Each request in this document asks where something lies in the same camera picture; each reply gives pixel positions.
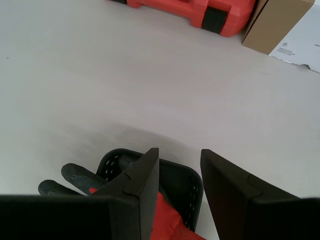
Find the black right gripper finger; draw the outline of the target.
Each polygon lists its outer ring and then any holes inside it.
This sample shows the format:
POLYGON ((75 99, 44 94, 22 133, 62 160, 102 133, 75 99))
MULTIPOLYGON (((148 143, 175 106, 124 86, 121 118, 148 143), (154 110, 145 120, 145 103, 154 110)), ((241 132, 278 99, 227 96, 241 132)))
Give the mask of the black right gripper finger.
POLYGON ((221 240, 318 240, 319 198, 299 198, 209 149, 200 168, 221 240))
POLYGON ((88 196, 2 195, 1 239, 148 240, 159 189, 159 149, 115 149, 99 163, 106 181, 88 196))

